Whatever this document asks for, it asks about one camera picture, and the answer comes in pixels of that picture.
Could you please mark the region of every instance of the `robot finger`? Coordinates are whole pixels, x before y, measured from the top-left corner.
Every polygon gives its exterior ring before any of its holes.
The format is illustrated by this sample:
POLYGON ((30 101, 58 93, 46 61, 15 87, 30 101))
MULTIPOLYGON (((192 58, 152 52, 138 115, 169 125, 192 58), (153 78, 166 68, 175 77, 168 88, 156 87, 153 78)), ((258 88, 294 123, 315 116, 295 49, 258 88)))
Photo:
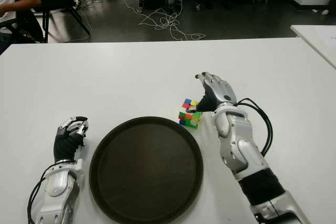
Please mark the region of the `robot finger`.
POLYGON ((59 129, 66 128, 73 122, 86 121, 86 120, 87 120, 87 118, 84 117, 84 116, 72 116, 68 120, 66 120, 63 124, 61 124, 59 129))
POLYGON ((74 123, 72 123, 71 125, 69 125, 68 127, 67 127, 67 131, 69 132, 69 133, 71 133, 71 132, 73 132, 73 131, 75 131, 75 130, 78 130, 79 129, 79 126, 81 126, 82 125, 82 123, 83 122, 74 122, 74 123))
POLYGON ((60 127, 58 127, 57 129, 57 136, 58 135, 64 135, 67 132, 68 127, 73 124, 74 122, 78 122, 78 121, 86 121, 87 118, 84 116, 73 116, 70 117, 68 120, 66 120, 63 124, 60 125, 60 127))
POLYGON ((205 79, 207 79, 210 83, 211 82, 214 82, 214 77, 210 74, 210 73, 208 73, 208 72, 203 72, 202 73, 202 75, 205 77, 205 79))
POLYGON ((89 128, 89 122, 88 121, 84 121, 80 126, 79 129, 76 131, 77 134, 81 135, 81 136, 85 136, 85 133, 87 132, 89 128))
POLYGON ((202 84, 204 83, 205 77, 202 74, 195 75, 195 78, 200 80, 202 84))
POLYGON ((212 75, 213 76, 213 78, 215 79, 215 81, 219 84, 221 81, 223 81, 219 76, 217 76, 217 75, 215 75, 215 74, 213 74, 212 75))
POLYGON ((188 109, 186 109, 187 113, 195 113, 197 112, 197 107, 196 106, 190 106, 188 109))

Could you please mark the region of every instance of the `chair leg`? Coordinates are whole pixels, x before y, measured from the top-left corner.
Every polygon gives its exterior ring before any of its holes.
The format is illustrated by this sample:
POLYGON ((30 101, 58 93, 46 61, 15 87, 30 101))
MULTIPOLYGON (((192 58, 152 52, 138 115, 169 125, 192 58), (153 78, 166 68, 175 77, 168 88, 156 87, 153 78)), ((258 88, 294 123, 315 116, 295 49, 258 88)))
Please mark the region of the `chair leg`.
POLYGON ((75 9, 71 8, 71 11, 73 11, 73 14, 75 14, 79 18, 79 20, 83 20, 82 17, 78 14, 78 12, 76 12, 75 9))
POLYGON ((48 43, 48 35, 49 35, 49 15, 50 11, 46 12, 46 20, 45 20, 45 37, 44 37, 44 42, 48 43))
POLYGON ((72 16, 75 18, 75 20, 77 20, 77 22, 80 24, 80 26, 84 29, 84 31, 86 31, 86 33, 88 35, 90 35, 90 31, 85 27, 85 25, 82 23, 82 21, 80 20, 80 18, 78 17, 79 14, 73 9, 70 8, 70 13, 72 14, 72 16))
POLYGON ((46 29, 46 12, 42 12, 42 28, 46 29))

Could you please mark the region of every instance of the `robotic hand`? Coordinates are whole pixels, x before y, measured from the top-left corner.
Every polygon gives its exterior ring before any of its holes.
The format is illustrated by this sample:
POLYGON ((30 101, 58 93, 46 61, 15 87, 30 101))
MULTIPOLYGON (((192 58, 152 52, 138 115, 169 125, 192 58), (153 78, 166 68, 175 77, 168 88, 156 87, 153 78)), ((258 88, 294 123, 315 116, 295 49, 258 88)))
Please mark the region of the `robotic hand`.
POLYGON ((205 95, 187 112, 213 112, 213 123, 221 141, 220 156, 248 198, 256 220, 259 223, 309 224, 255 144, 247 113, 237 107, 239 103, 231 86, 207 72, 195 77, 202 82, 205 95))
POLYGON ((43 173, 34 188, 28 203, 29 224, 69 224, 72 221, 75 201, 79 194, 82 176, 82 159, 74 160, 76 149, 83 146, 83 138, 88 130, 87 118, 72 117, 58 129, 54 143, 55 163, 43 173), (31 206, 43 180, 47 180, 44 202, 34 222, 31 206))

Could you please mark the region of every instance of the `tangled white cable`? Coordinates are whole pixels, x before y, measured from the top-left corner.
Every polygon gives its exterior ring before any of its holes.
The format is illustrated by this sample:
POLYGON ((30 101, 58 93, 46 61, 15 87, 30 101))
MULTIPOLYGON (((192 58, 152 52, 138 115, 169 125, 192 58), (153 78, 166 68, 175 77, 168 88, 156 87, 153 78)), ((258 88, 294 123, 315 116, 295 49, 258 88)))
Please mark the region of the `tangled white cable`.
POLYGON ((180 24, 180 21, 177 20, 177 17, 181 14, 181 12, 179 14, 173 13, 172 15, 168 15, 164 9, 159 8, 159 9, 156 9, 154 12, 152 12, 150 15, 146 15, 146 14, 143 14, 143 13, 138 13, 133 7, 129 6, 127 4, 127 2, 125 2, 125 4, 129 9, 132 9, 136 14, 139 14, 139 15, 145 17, 142 21, 140 21, 139 26, 140 25, 147 25, 147 26, 153 26, 155 30, 169 30, 170 35, 175 40, 183 40, 183 38, 176 38, 172 33, 174 31, 183 35, 185 40, 200 40, 200 39, 203 39, 206 36, 205 34, 200 34, 200 33, 188 34, 188 33, 185 33, 183 31, 179 30, 177 26, 180 24), (162 15, 159 19, 160 22, 157 23, 152 18, 152 16, 154 14, 162 15))

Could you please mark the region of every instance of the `black cable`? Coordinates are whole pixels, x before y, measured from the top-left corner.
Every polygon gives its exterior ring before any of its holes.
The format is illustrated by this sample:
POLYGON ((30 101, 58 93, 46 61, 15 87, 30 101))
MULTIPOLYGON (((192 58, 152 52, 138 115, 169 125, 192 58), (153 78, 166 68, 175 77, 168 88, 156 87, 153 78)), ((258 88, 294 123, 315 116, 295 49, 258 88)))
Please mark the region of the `black cable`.
POLYGON ((33 221, 32 217, 31 217, 32 216, 31 208, 33 206, 33 202, 34 202, 35 197, 36 197, 36 195, 37 195, 37 193, 38 193, 38 191, 39 191, 39 189, 41 187, 42 182, 46 179, 44 177, 45 173, 50 168, 52 168, 53 166, 57 166, 57 165, 60 165, 60 164, 69 164, 69 163, 74 163, 74 162, 75 161, 73 161, 73 160, 68 160, 68 161, 62 161, 62 162, 58 162, 58 163, 52 164, 47 169, 45 169, 45 171, 42 173, 40 181, 36 184, 36 186, 34 187, 33 191, 30 194, 30 197, 29 197, 28 206, 27 206, 28 224, 35 224, 35 222, 33 221))
POLYGON ((240 100, 239 102, 237 102, 235 104, 235 106, 239 106, 239 105, 248 106, 248 107, 254 109, 255 111, 258 112, 258 114, 261 116, 261 118, 266 123, 267 139, 266 139, 265 146, 261 151, 261 154, 263 156, 265 156, 266 153, 268 152, 268 150, 270 149, 270 147, 272 145, 272 142, 273 142, 273 127, 272 127, 270 119, 268 118, 267 114, 250 98, 244 98, 244 99, 240 100), (253 105, 251 105, 249 103, 243 103, 243 101, 245 101, 245 100, 251 102, 253 105))

